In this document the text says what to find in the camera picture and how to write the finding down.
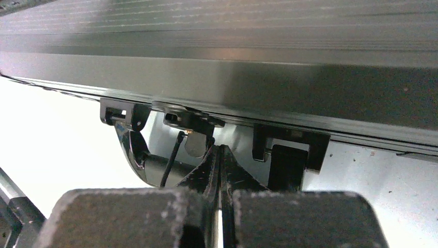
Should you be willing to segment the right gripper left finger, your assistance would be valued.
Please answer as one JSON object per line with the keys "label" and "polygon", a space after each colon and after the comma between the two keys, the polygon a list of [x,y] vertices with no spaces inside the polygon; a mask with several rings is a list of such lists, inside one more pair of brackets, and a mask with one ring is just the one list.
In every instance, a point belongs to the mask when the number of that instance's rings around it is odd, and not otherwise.
{"label": "right gripper left finger", "polygon": [[218,146],[171,188],[75,189],[35,247],[217,247]]}

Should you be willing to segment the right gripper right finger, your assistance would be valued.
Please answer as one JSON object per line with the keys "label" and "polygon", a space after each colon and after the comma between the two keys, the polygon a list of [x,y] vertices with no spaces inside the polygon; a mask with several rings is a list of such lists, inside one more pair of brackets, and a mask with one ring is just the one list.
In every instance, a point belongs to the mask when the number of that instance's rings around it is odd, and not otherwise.
{"label": "right gripper right finger", "polygon": [[301,191],[306,160],[306,151],[275,145],[263,185],[221,146],[224,247],[388,247],[361,195]]}

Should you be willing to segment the black poker case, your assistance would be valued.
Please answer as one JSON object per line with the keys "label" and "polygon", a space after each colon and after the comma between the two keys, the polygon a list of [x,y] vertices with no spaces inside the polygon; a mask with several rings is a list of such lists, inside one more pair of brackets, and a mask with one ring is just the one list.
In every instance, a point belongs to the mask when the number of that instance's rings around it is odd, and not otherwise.
{"label": "black poker case", "polygon": [[167,159],[151,111],[187,148],[253,127],[252,157],[320,171],[330,141],[437,161],[437,1],[1,1],[1,77],[101,104],[136,176]]}

